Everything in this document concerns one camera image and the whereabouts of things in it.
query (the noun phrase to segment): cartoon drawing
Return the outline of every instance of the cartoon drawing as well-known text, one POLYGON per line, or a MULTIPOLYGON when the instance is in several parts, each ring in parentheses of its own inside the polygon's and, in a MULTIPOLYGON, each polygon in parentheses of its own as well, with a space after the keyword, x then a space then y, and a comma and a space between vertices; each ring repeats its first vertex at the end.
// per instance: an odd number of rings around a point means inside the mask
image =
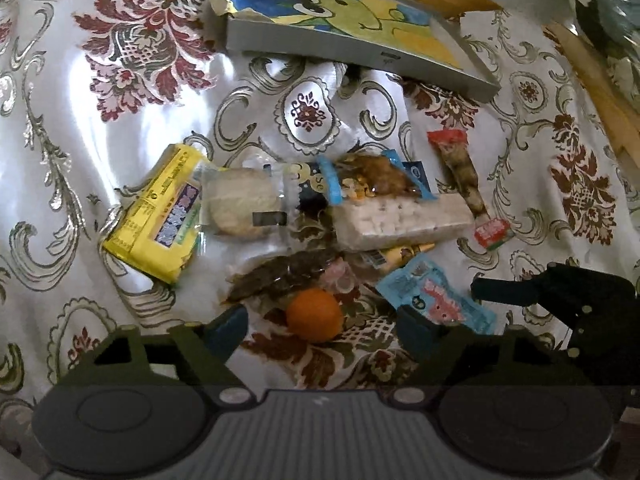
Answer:
POLYGON ((449 49, 433 37, 427 12, 392 0, 227 1, 232 4, 231 13, 251 9, 275 23, 343 34, 460 67, 449 49))
POLYGON ((449 297, 443 286, 425 280, 422 290, 435 300, 429 309, 429 319, 438 323, 465 320, 460 306, 449 297))

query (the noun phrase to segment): orange fruit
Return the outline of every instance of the orange fruit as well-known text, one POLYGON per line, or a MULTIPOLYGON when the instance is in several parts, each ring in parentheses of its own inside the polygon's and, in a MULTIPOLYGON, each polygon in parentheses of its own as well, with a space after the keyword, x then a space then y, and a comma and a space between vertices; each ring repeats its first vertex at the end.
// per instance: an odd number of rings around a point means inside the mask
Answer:
POLYGON ((287 307, 292 334, 311 343, 324 343, 342 332, 342 310, 337 300, 321 288, 300 292, 287 307))

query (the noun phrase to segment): barcode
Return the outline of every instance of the barcode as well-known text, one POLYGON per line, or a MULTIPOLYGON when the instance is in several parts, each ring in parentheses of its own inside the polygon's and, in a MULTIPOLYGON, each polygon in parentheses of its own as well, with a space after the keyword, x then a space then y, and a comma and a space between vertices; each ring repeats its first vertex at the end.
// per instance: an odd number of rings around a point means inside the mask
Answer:
POLYGON ((386 265, 385 255, 380 251, 367 251, 363 256, 364 259, 376 269, 386 265))

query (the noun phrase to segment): blue label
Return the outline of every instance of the blue label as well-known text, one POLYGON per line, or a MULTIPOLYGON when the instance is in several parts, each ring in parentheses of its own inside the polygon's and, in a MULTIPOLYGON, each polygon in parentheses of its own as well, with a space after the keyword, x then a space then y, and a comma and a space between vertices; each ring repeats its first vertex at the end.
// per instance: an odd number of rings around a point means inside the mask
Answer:
POLYGON ((162 222, 160 230, 154 240, 164 247, 171 247, 174 243, 175 237, 180 231, 180 227, 184 223, 185 218, 189 214, 191 208, 198 198, 199 190, 197 187, 191 184, 185 184, 178 195, 178 199, 175 201, 174 206, 169 211, 169 214, 162 222))
POLYGON ((402 164, 402 161, 400 161, 400 157, 396 150, 385 150, 384 152, 382 152, 382 155, 386 156, 386 158, 388 158, 396 168, 404 171, 404 174, 408 176, 411 182, 413 182, 418 187, 418 189, 420 190, 420 195, 423 199, 436 200, 436 197, 431 194, 431 191, 420 181, 420 179, 416 177, 412 171, 407 171, 407 168, 405 168, 402 164))
POLYGON ((334 165, 324 155, 318 155, 316 159, 318 166, 320 167, 320 173, 324 176, 327 189, 327 201, 329 205, 338 205, 342 203, 342 186, 340 186, 340 179, 338 173, 335 171, 334 165))

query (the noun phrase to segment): round pastry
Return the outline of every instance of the round pastry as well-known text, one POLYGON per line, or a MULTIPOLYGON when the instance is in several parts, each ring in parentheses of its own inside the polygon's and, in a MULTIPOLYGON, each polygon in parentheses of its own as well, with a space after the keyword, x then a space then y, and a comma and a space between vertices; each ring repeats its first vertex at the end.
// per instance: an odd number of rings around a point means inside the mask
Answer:
POLYGON ((234 168, 220 171, 207 187, 211 220, 220 234, 257 238, 273 226, 255 226, 254 213, 280 211, 280 193, 263 170, 234 168))

